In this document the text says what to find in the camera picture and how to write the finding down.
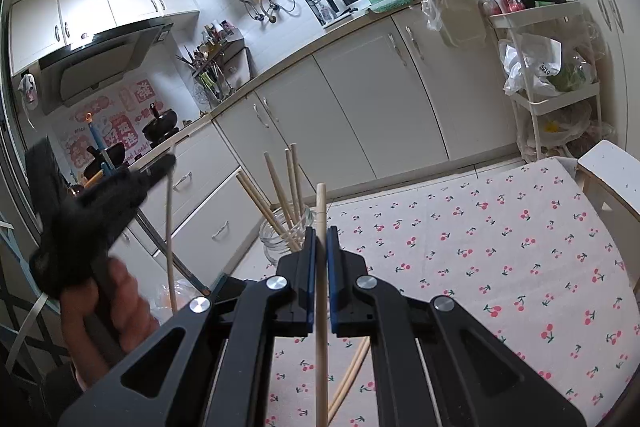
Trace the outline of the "person's left hand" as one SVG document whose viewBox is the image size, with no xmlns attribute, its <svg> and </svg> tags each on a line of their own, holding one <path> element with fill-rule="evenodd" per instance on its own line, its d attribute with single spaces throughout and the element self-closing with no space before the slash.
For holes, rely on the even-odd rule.
<svg viewBox="0 0 640 427">
<path fill-rule="evenodd" d="M 148 300 L 139 294 L 138 281 L 117 257 L 108 258 L 114 293 L 106 320 L 106 339 L 117 340 L 119 349 L 128 355 L 160 327 L 151 313 Z M 80 387 L 89 389 L 113 367 L 87 329 L 88 318 L 96 314 L 100 302 L 99 288 L 93 279 L 70 287 L 60 299 L 61 326 Z"/>
</svg>

